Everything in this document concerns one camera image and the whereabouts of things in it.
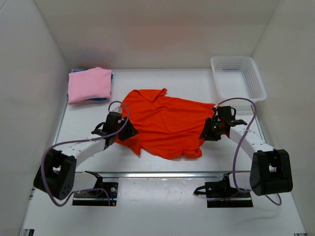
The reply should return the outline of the orange t shirt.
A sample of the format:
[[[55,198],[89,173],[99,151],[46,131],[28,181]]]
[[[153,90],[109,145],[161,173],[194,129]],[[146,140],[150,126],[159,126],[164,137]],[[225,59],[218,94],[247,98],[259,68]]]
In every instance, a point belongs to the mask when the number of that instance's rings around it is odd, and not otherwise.
[[[138,134],[116,143],[140,155],[145,149],[165,159],[202,156],[200,139],[206,118],[213,116],[213,103],[166,96],[167,89],[132,90],[121,105],[123,116]]]

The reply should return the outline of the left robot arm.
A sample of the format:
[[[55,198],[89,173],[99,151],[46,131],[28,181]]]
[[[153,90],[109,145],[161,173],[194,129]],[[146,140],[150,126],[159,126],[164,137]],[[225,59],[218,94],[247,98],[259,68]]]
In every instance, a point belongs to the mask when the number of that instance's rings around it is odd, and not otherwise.
[[[34,178],[34,187],[53,200],[64,200],[84,190],[93,196],[99,195],[103,190],[100,176],[91,171],[77,172],[77,167],[116,140],[129,141],[138,133],[127,116],[109,112],[106,121],[99,123],[87,138],[64,142],[64,145],[69,145],[65,149],[60,149],[61,144],[49,148]]]

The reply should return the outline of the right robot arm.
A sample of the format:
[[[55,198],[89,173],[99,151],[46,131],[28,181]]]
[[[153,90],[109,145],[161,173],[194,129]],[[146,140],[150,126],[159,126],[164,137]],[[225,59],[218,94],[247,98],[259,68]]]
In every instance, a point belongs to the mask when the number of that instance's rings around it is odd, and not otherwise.
[[[220,185],[221,193],[232,197],[238,191],[251,191],[257,196],[280,194],[293,190],[289,154],[265,143],[242,119],[236,119],[236,109],[230,106],[214,107],[214,115],[205,120],[200,138],[205,141],[219,141],[226,135],[242,149],[252,161],[248,173],[232,173]]]

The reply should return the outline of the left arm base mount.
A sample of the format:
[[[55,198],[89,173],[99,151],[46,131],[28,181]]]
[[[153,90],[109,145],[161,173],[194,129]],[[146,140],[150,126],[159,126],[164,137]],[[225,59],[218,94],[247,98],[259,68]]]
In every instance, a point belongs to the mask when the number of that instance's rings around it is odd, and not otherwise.
[[[74,206],[115,207],[119,179],[85,171],[75,175],[72,204]]]

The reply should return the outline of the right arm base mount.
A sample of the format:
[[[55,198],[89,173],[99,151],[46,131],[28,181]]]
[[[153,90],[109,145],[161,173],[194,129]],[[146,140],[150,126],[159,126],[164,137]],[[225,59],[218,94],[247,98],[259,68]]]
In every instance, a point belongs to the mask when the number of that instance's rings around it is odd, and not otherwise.
[[[207,208],[250,208],[253,207],[250,193],[240,193],[232,188],[228,174],[219,173],[206,177],[202,186],[197,187],[193,195],[205,196]]]

